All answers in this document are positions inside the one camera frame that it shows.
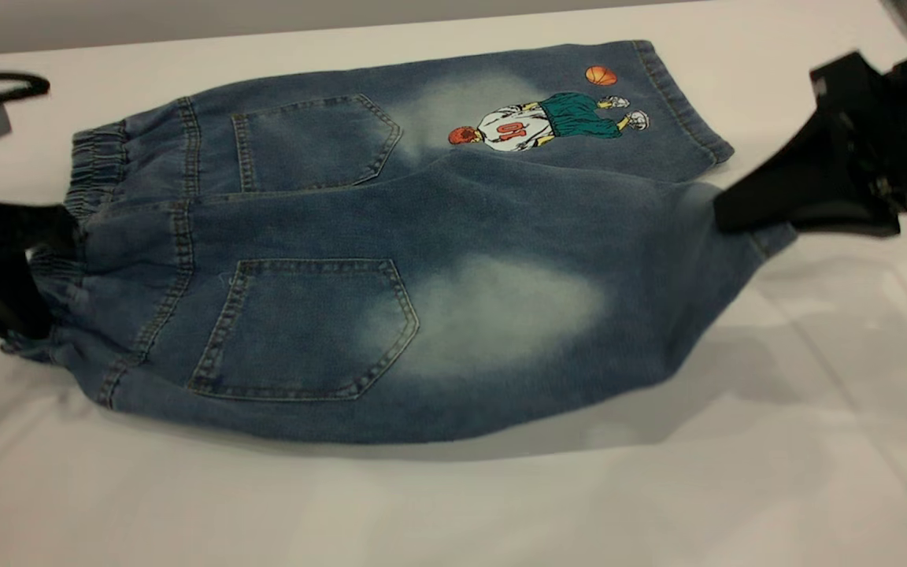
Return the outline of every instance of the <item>gray wall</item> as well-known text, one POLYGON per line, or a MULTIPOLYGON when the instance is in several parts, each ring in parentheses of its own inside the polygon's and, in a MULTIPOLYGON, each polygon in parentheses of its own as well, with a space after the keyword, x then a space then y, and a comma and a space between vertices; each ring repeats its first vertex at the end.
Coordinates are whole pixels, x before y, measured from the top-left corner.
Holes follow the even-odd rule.
POLYGON ((673 1, 0 0, 0 53, 673 1))

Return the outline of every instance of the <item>white table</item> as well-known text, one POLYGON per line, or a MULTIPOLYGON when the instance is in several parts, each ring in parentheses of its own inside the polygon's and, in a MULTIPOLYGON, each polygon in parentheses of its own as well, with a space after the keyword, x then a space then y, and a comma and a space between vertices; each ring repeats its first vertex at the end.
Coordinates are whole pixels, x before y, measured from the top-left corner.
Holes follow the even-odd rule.
MULTIPOLYGON (((0 200, 60 201, 73 132, 231 80, 615 39, 653 40, 737 147, 720 184, 803 123, 811 67, 856 47, 882 68, 907 57, 877 0, 0 55, 54 83, 10 107, 0 200)), ((450 445, 199 433, 106 413, 65 371, 0 354, 0 565, 907 565, 904 229, 804 237, 662 387, 450 445)))

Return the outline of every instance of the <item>denim shorts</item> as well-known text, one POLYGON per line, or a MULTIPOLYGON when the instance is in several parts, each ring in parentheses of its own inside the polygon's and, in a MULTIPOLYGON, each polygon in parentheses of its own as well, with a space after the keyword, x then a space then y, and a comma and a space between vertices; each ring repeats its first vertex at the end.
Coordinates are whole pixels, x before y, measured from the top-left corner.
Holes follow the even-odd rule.
POLYGON ((181 424, 487 434, 666 380, 792 242, 717 232, 731 154, 645 42, 216 87, 76 134, 85 242, 36 251, 57 322, 3 348, 181 424), (565 93, 620 135, 555 136, 565 93))

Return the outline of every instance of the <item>sneaker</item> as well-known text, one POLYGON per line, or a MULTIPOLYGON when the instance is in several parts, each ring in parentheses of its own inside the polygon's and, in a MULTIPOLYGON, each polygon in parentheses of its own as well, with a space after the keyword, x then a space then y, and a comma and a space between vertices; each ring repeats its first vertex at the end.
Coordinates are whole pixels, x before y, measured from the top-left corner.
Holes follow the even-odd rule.
POLYGON ((616 97, 614 96, 614 94, 612 94, 612 96, 602 98, 601 102, 610 104, 611 106, 609 106, 608 108, 625 108, 629 106, 628 100, 623 99, 622 97, 616 97))
POLYGON ((629 114, 629 128, 632 128, 637 132, 649 128, 649 115, 641 110, 629 114))

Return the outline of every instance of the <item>white jersey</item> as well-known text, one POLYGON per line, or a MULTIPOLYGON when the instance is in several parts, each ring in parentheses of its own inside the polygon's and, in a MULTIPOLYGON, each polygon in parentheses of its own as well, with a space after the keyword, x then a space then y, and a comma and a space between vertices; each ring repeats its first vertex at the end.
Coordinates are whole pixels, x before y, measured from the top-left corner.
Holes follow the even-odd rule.
POLYGON ((521 105, 505 106, 489 114, 478 125, 482 140, 493 150, 523 151, 537 147, 537 140, 551 136, 551 122, 544 109, 524 110, 521 105))

